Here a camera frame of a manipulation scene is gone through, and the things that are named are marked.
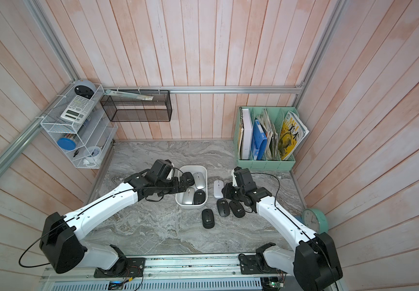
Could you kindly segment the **blue lid jar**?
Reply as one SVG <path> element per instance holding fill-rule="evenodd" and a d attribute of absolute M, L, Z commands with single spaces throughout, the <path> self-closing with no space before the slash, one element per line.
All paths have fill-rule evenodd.
<path fill-rule="evenodd" d="M 77 146 L 75 137 L 76 135 L 66 134 L 58 139 L 57 144 L 63 150 L 66 150 L 66 151 L 74 150 Z"/>

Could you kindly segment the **white mouse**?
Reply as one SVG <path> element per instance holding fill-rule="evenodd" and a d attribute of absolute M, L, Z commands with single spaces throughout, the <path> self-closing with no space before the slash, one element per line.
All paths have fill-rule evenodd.
<path fill-rule="evenodd" d="M 224 182 L 222 180 L 215 180 L 213 185 L 213 194 L 216 199 L 221 199 L 224 197 L 223 194 Z"/>

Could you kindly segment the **ruler on basket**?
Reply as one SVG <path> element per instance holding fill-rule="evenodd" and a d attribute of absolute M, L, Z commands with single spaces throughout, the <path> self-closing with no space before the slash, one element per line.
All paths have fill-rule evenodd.
<path fill-rule="evenodd" d="M 116 90 L 106 90 L 105 95 L 110 97 L 119 97 L 119 98 L 128 98 L 132 100 L 140 100 L 140 101 L 152 101 L 154 99 L 153 96 L 149 95 L 142 95 L 139 93 L 130 93 L 130 92 L 121 92 Z"/>

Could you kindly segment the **white book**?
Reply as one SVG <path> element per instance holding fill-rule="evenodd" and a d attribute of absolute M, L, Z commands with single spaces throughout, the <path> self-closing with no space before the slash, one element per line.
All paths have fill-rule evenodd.
<path fill-rule="evenodd" d="M 242 109 L 241 117 L 242 117 L 242 123 L 243 123 L 241 160 L 248 160 L 250 158 L 251 141 L 252 141 L 252 134 L 253 134 L 253 124 L 251 121 L 250 110 Z"/>

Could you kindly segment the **beige book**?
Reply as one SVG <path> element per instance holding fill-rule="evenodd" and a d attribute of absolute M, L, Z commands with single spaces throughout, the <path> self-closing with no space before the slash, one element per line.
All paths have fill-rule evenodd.
<path fill-rule="evenodd" d="M 237 131 L 237 158 L 241 158 L 241 148 L 242 148 L 242 140 L 243 140 L 243 117 L 239 117 L 239 125 Z"/>

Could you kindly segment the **white storage box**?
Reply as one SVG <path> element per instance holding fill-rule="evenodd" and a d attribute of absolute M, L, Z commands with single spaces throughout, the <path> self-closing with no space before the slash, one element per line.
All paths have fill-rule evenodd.
<path fill-rule="evenodd" d="M 176 203 L 183 209 L 204 207 L 208 200 L 207 169 L 199 165 L 183 166 L 177 172 L 179 178 L 182 175 L 181 172 L 190 172 L 194 178 L 194 184 L 187 187 L 184 192 L 176 194 Z"/>

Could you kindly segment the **silver mouse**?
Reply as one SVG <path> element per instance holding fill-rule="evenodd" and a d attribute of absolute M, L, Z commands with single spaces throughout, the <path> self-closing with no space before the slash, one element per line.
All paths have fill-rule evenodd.
<path fill-rule="evenodd" d="M 195 188 L 189 187 L 186 189 L 184 194 L 182 195 L 182 204 L 183 205 L 192 205 L 193 204 L 193 197 L 195 193 Z"/>
<path fill-rule="evenodd" d="M 206 188 L 206 178 L 202 172 L 196 172 L 193 174 L 194 186 L 197 190 L 203 190 Z"/>

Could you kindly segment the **aluminium front rail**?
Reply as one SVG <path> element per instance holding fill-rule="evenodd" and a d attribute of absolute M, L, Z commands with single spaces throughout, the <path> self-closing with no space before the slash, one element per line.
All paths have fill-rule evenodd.
<path fill-rule="evenodd" d="M 237 253 L 144 255 L 143 276 L 144 280 L 244 277 L 238 256 Z M 94 273 L 94 268 L 75 268 L 65 274 L 47 268 L 40 282 L 97 281 Z"/>

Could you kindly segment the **white calculator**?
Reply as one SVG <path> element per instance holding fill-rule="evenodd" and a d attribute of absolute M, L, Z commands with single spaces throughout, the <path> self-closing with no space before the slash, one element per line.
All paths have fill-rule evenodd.
<path fill-rule="evenodd" d="M 83 124 L 94 108 L 92 99 L 76 95 L 67 105 L 60 118 L 74 123 Z"/>

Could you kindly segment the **green plastic file organizer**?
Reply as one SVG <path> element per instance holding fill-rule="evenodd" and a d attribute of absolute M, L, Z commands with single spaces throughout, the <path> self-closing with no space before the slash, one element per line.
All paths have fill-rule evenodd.
<path fill-rule="evenodd" d="M 294 107 L 240 107 L 233 139 L 236 165 L 289 172 L 293 152 L 308 133 Z"/>

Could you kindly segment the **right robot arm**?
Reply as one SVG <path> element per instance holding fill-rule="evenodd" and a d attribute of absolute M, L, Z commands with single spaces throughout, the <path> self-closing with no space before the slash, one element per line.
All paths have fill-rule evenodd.
<path fill-rule="evenodd" d="M 288 242 L 291 250 L 267 243 L 253 256 L 239 255 L 243 274 L 272 273 L 275 270 L 292 275 L 304 291 L 323 291 L 343 277 L 335 243 L 326 233 L 318 234 L 281 206 L 275 197 L 254 182 L 236 186 L 237 201 L 265 218 Z"/>

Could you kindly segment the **green round alarm clock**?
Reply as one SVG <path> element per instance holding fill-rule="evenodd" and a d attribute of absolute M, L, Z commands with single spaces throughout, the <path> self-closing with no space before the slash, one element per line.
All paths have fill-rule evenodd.
<path fill-rule="evenodd" d="M 302 223 L 318 234 L 327 233 L 329 230 L 325 214 L 319 209 L 308 208 L 302 212 Z"/>

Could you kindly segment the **yellow cover magazine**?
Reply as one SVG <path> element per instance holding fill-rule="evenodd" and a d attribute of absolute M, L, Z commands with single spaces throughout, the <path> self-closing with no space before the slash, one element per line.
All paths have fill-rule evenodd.
<path fill-rule="evenodd" d="M 309 134 L 309 129 L 294 112 L 287 112 L 281 127 L 277 151 L 282 161 L 287 160 L 299 143 Z"/>

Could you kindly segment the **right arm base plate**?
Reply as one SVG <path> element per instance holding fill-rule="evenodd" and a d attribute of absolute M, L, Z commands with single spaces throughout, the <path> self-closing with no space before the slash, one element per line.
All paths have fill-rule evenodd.
<path fill-rule="evenodd" d="M 260 254 L 239 254 L 238 260 L 242 275 L 281 274 L 281 270 L 269 267 Z"/>

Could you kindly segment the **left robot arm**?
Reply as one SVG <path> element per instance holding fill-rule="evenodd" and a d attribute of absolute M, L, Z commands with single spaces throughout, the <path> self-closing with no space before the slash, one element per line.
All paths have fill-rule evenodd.
<path fill-rule="evenodd" d="M 156 160 L 150 169 L 125 178 L 115 189 L 88 205 L 60 215 L 49 215 L 44 223 L 40 249 L 56 273 L 75 267 L 94 267 L 106 276 L 122 276 L 128 268 L 123 252 L 114 245 L 88 244 L 83 239 L 99 224 L 122 209 L 157 194 L 184 192 L 194 185 L 190 172 L 174 176 L 176 168 L 169 160 Z"/>

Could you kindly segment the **blue binder folder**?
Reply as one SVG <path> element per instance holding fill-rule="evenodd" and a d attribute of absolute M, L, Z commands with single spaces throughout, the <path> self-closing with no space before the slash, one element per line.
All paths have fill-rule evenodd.
<path fill-rule="evenodd" d="M 261 160 L 267 146 L 267 136 L 265 130 L 258 119 L 253 123 L 253 134 L 251 142 L 251 154 L 253 160 Z"/>

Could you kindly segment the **round grey speaker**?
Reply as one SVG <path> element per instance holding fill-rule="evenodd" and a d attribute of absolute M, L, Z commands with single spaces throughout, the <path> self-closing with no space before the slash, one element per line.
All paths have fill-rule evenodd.
<path fill-rule="evenodd" d="M 78 80 L 74 84 L 75 94 L 86 99 L 91 99 L 96 92 L 96 89 L 95 84 L 88 80 Z"/>

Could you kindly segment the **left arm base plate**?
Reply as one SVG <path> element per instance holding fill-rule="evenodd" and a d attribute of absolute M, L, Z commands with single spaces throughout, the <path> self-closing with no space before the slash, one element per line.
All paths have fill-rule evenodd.
<path fill-rule="evenodd" d="M 120 258 L 110 270 L 96 268 L 94 278 L 142 277 L 146 258 Z"/>

